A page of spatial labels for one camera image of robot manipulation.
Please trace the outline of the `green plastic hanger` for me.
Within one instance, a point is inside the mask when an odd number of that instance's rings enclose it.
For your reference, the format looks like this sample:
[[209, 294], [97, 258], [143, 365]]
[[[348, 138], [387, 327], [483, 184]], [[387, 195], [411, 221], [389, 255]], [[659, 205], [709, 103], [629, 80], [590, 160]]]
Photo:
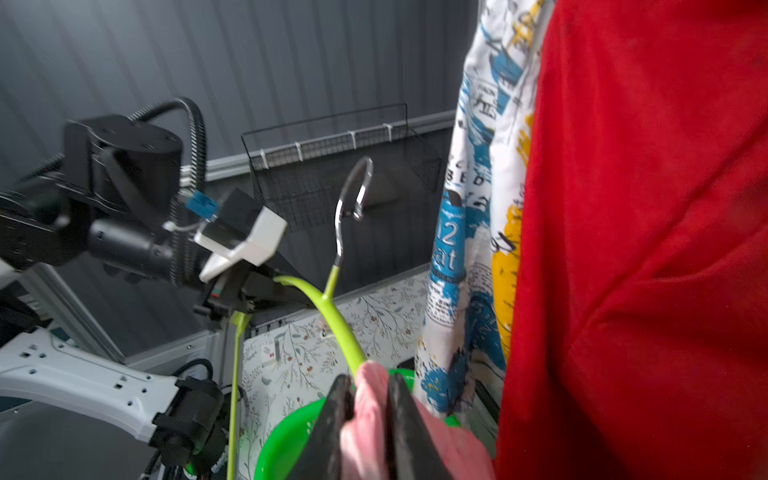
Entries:
[[[337, 340], [337, 344], [339, 345], [349, 370], [353, 376], [356, 375], [357, 370], [367, 360], [367, 356], [363, 352], [352, 329], [335, 306], [333, 297], [344, 258], [342, 221], [345, 218], [345, 199], [352, 187], [352, 184], [359, 175], [361, 175], [362, 180], [358, 192], [355, 196], [353, 209], [353, 218], [358, 222], [363, 220], [363, 203], [365, 201], [367, 191], [369, 190], [374, 175], [374, 163], [369, 156], [361, 157], [356, 162], [341, 188], [334, 212], [336, 256], [333, 266], [329, 272], [324, 291], [320, 292], [316, 287], [307, 281], [297, 277], [283, 275], [277, 276], [275, 278], [275, 282], [280, 285], [295, 287], [299, 289], [317, 308], [319, 313], [323, 316], [326, 323], [330, 327], [332, 333], [334, 334]], [[233, 382], [230, 399], [229, 440], [227, 450], [228, 458], [226, 478], [229, 480], [237, 478], [237, 454], [240, 437], [238, 423], [238, 388], [239, 381], [241, 379], [240, 366], [243, 335], [250, 322], [250, 319], [251, 315], [243, 312], [235, 312], [230, 318], [230, 323], [235, 327], [235, 343], [233, 355], [234, 365], [232, 370]]]

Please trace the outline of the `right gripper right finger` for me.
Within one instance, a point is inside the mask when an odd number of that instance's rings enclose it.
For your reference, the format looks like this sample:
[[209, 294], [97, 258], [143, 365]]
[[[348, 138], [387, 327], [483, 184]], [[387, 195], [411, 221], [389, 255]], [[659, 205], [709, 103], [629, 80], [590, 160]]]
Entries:
[[399, 373], [387, 384], [385, 460], [390, 479], [452, 479]]

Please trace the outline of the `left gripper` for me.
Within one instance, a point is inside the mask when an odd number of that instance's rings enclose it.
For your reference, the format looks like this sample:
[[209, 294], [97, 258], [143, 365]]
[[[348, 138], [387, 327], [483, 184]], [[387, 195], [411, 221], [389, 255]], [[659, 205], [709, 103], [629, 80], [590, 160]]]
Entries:
[[314, 304], [299, 289], [273, 278], [276, 270], [240, 261], [202, 286], [193, 304], [193, 313], [219, 323], [234, 313], [255, 314], [277, 307], [310, 308]]

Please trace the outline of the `pink tie-dye shorts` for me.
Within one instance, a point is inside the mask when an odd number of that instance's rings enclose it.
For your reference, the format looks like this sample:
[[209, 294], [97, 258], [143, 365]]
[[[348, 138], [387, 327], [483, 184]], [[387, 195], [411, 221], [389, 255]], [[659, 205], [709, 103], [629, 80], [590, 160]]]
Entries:
[[399, 375], [374, 361], [355, 375], [352, 417], [339, 432], [343, 479], [493, 479], [485, 446], [434, 417]]

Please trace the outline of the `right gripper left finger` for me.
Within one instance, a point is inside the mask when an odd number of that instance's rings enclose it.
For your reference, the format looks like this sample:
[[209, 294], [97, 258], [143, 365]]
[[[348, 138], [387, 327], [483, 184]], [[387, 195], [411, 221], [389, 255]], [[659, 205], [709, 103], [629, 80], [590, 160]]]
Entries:
[[349, 375], [339, 375], [334, 380], [288, 480], [342, 478], [341, 430], [354, 416], [353, 385]]

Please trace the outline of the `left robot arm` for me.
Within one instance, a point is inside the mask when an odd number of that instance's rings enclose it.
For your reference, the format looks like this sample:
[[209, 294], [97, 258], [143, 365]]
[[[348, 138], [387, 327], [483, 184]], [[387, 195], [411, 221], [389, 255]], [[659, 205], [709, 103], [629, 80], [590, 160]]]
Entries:
[[217, 255], [192, 244], [186, 222], [187, 202], [204, 188], [207, 152], [192, 100], [71, 122], [64, 140], [48, 164], [1, 183], [1, 262], [13, 274], [87, 254], [111, 276], [199, 291], [194, 309], [213, 321], [301, 303], [277, 282], [288, 269], [279, 255], [208, 274]]

